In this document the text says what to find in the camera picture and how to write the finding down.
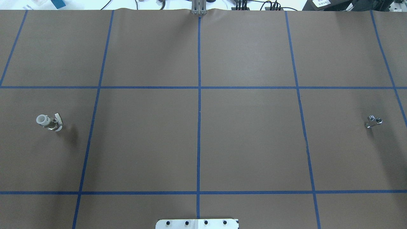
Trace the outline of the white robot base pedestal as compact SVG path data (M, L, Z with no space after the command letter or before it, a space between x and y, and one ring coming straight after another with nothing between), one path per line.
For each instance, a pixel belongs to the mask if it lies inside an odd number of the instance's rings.
M156 229L239 229L238 219L163 219Z

